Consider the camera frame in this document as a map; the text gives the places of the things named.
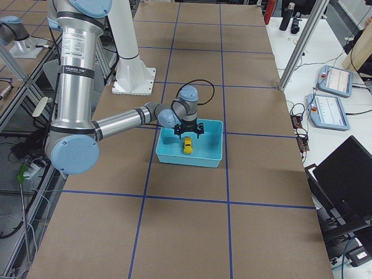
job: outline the black monitor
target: black monitor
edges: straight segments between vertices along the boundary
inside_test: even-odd
[[[313,174],[347,224],[372,215],[372,155],[355,137],[342,143]],[[372,255],[372,227],[354,234]]]

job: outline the warning label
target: warning label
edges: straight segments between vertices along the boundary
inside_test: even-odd
[[[84,59],[87,36],[78,33],[63,33],[62,56]]]

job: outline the blue and white device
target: blue and white device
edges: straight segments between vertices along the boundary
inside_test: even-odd
[[[339,131],[350,129],[340,97],[309,94],[306,100],[315,127]]]
[[[325,65],[319,73],[318,87],[324,92],[349,98],[353,88],[353,72]]]

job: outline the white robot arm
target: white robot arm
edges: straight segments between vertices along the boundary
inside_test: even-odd
[[[196,122],[198,92],[192,86],[184,87],[171,105],[147,103],[107,119],[91,121],[96,41],[103,33],[103,19],[112,1],[128,0],[49,0],[49,25],[62,29],[63,33],[58,116],[51,123],[45,151],[54,167],[65,174],[83,173],[96,163],[99,156],[96,142],[155,120],[164,127],[174,128],[177,135],[186,131],[203,134],[202,123]],[[130,15],[132,21],[130,10],[123,14]]]

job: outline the yellow object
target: yellow object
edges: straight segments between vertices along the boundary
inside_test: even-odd
[[[192,154],[192,139],[191,137],[184,137],[184,153]]]

